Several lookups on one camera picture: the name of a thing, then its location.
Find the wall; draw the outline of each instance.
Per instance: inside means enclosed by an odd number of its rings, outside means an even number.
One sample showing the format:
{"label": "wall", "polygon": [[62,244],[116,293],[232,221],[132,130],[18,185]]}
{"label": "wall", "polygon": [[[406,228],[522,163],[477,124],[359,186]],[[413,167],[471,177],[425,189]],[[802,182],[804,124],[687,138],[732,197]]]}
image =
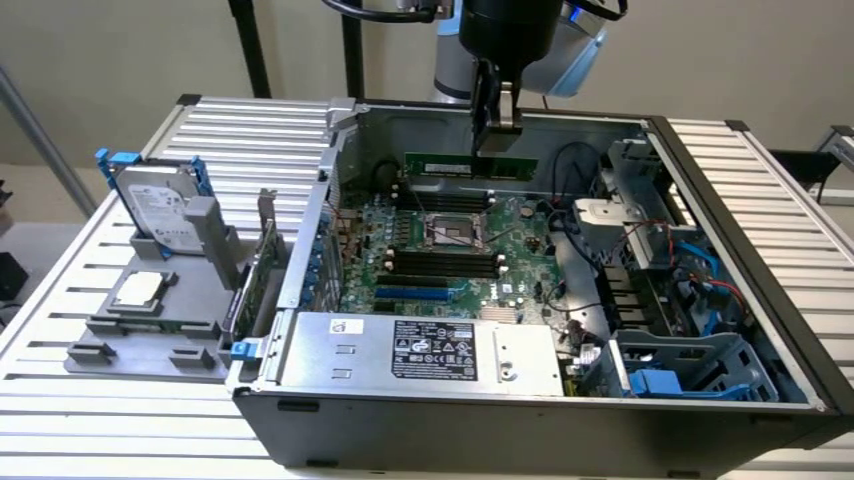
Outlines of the wall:
{"label": "wall", "polygon": [[[338,15],[319,0],[256,10],[274,94],[343,95]],[[741,118],[769,145],[809,148],[854,123],[852,18],[849,0],[634,0],[582,94],[551,105]],[[365,25],[369,96],[427,97],[434,31]],[[76,165],[100,145],[142,147],[179,93],[250,95],[226,0],[0,0],[0,62]],[[40,164],[2,110],[0,138],[0,163]]]}

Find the power supply label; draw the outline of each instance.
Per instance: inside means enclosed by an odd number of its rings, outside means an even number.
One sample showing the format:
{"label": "power supply label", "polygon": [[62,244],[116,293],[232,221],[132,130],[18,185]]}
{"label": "power supply label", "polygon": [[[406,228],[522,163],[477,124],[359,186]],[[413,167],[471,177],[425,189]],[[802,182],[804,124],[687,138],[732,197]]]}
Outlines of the power supply label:
{"label": "power supply label", "polygon": [[391,373],[398,378],[477,382],[475,326],[395,321]]}

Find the metal pole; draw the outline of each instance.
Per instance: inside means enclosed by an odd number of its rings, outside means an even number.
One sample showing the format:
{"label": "metal pole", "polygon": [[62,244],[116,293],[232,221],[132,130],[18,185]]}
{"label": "metal pole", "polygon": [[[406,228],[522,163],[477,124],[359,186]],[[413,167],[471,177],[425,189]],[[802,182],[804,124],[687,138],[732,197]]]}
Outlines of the metal pole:
{"label": "metal pole", "polygon": [[[349,0],[362,8],[362,0]],[[347,96],[365,98],[365,60],[362,56],[362,20],[342,15],[342,37],[345,39],[345,69],[347,73]]]}
{"label": "metal pole", "polygon": [[62,153],[59,153],[51,137],[48,137],[47,132],[42,128],[39,120],[16,90],[3,66],[0,66],[0,100],[3,100],[6,108],[8,108],[12,113],[12,117],[22,127],[22,130],[24,130],[27,138],[30,138],[30,142],[34,147],[36,147],[44,162],[48,164],[48,167],[51,167],[51,170],[54,170],[54,175],[56,175],[59,183],[66,187],[66,191],[78,204],[78,208],[87,217],[91,217],[98,208],[95,199],[83,185],[78,173],[68,166]]}
{"label": "metal pole", "polygon": [[238,25],[243,60],[246,61],[250,83],[252,84],[252,95],[255,98],[272,98],[264,51],[262,50],[262,40],[258,36],[258,24],[255,23],[255,5],[252,0],[228,0],[228,7]]}

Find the black ram slot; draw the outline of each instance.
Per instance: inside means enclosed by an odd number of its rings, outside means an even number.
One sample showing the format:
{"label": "black ram slot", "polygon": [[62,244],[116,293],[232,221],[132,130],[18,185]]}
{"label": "black ram slot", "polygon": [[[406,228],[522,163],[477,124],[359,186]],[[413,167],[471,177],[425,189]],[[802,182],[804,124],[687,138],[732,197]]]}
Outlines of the black ram slot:
{"label": "black ram slot", "polygon": [[397,252],[395,275],[431,277],[497,278],[498,267],[491,255],[466,253]]}
{"label": "black ram slot", "polygon": [[411,192],[403,192],[398,200],[398,210],[419,211],[422,205],[425,210],[431,212],[481,213],[486,208],[483,197],[479,196],[422,192],[417,198]]}
{"label": "black ram slot", "polygon": [[377,284],[395,287],[449,288],[449,281],[445,278],[423,276],[381,275],[377,277]]}

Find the motherboard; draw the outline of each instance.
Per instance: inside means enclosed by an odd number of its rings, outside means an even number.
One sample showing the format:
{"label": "motherboard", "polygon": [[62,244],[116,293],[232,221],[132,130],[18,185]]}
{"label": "motherboard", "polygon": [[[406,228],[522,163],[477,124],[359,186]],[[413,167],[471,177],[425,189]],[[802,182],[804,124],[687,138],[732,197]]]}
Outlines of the motherboard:
{"label": "motherboard", "polygon": [[547,322],[543,291],[561,281],[550,208],[525,196],[410,193],[342,209],[341,311]]}

